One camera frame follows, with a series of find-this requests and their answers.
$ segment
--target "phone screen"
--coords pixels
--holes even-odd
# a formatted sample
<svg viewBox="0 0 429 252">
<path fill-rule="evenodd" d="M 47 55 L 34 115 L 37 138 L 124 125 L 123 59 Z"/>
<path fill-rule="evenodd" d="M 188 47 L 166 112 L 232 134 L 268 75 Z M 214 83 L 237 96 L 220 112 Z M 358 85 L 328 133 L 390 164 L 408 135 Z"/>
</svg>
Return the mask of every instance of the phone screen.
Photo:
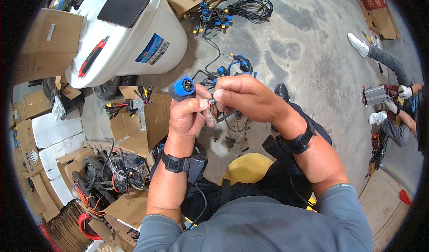
<svg viewBox="0 0 429 252">
<path fill-rule="evenodd" d="M 148 3 L 149 0 L 107 0 L 97 19 L 130 28 Z"/>
</svg>

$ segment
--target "red box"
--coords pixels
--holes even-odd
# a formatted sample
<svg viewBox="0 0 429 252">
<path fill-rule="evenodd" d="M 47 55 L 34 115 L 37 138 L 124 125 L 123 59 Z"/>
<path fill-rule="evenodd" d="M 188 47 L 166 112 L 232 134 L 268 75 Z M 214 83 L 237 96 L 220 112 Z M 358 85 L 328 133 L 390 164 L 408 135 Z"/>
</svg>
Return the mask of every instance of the red box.
<svg viewBox="0 0 429 252">
<path fill-rule="evenodd" d="M 377 8 L 387 7 L 386 0 L 362 0 L 365 9 L 373 10 Z"/>
</svg>

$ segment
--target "hand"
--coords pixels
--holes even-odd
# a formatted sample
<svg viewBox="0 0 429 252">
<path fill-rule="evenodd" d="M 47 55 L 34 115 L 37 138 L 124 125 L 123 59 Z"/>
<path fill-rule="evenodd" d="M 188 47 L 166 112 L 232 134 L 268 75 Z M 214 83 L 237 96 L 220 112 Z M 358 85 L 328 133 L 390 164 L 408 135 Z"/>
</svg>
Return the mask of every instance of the hand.
<svg viewBox="0 0 429 252">
<path fill-rule="evenodd" d="M 196 98 L 185 99 L 181 102 L 171 100 L 170 128 L 165 153 L 174 157 L 183 158 L 192 155 L 195 136 L 207 121 L 209 127 L 216 125 L 216 120 L 208 115 L 208 102 L 212 95 L 202 85 L 195 84 Z"/>
<path fill-rule="evenodd" d="M 225 113 L 241 111 L 256 122 L 270 122 L 279 117 L 279 110 L 287 103 L 268 87 L 249 74 L 222 77 L 217 80 L 213 98 L 216 107 Z"/>
<path fill-rule="evenodd" d="M 400 85 L 398 92 L 403 99 L 409 99 L 413 95 L 413 89 L 403 85 Z"/>
<path fill-rule="evenodd" d="M 389 101 L 385 100 L 384 104 L 394 114 L 396 114 L 398 112 L 398 106 L 396 106 L 396 104 L 393 101 L 391 101 L 391 100 L 389 100 Z"/>
</svg>

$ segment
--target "coiled red wire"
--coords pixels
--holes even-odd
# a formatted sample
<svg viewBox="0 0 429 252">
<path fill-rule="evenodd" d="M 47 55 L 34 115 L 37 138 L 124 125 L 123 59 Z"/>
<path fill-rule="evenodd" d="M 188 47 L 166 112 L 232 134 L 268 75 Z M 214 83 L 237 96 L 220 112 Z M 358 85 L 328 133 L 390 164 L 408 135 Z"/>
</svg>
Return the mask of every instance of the coiled red wire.
<svg viewBox="0 0 429 252">
<path fill-rule="evenodd" d="M 88 213 L 82 213 L 79 216 L 79 221 L 78 221 L 79 229 L 81 230 L 81 232 L 83 233 L 83 235 L 86 238 L 88 238 L 90 240 L 93 240 L 93 241 L 101 241 L 101 240 L 103 240 L 97 233 L 88 234 L 87 232 L 85 232 L 85 230 L 83 229 L 83 225 L 85 223 L 85 220 L 87 220 L 87 219 L 91 220 L 91 217 L 88 215 Z"/>
</svg>

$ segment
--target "white tank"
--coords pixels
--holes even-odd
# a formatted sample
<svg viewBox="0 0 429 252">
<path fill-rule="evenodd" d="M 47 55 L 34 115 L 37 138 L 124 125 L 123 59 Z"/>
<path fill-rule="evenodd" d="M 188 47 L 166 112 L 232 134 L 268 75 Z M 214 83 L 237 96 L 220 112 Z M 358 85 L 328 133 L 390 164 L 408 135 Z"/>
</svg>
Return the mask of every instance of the white tank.
<svg viewBox="0 0 429 252">
<path fill-rule="evenodd" d="M 97 19 L 107 0 L 84 0 L 78 54 L 65 71 L 74 88 L 99 86 L 120 75 L 161 74 L 173 69 L 185 55 L 187 37 L 166 0 L 150 0 L 131 28 Z M 79 69 L 101 39 L 110 36 L 83 78 Z"/>
</svg>

